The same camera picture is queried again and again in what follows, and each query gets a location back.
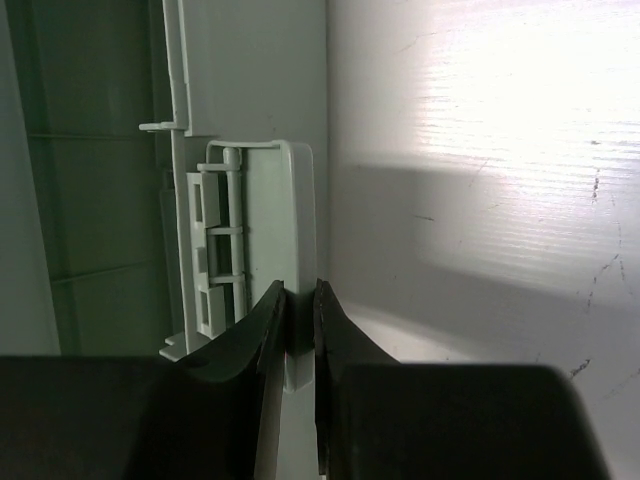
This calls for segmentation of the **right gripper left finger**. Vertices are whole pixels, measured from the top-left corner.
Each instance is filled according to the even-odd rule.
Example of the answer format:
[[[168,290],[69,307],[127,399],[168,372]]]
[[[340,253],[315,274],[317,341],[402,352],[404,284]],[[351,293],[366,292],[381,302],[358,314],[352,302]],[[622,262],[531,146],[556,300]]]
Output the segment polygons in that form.
[[[5,479],[272,479],[286,292],[179,361],[1,360]]]

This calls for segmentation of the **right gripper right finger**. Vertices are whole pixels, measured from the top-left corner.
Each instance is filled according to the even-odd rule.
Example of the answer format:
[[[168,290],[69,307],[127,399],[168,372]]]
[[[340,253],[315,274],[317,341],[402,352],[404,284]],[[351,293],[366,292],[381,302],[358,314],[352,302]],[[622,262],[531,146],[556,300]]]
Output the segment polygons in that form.
[[[328,479],[606,479],[569,380],[541,364],[402,363],[314,293],[318,466]]]

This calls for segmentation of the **green plastic toolbox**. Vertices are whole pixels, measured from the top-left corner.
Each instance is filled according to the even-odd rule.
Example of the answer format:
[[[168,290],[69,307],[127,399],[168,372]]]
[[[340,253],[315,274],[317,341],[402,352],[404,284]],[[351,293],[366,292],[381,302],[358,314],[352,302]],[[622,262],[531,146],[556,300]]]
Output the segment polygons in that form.
[[[1,5],[1,351],[177,360],[317,276],[322,1]]]

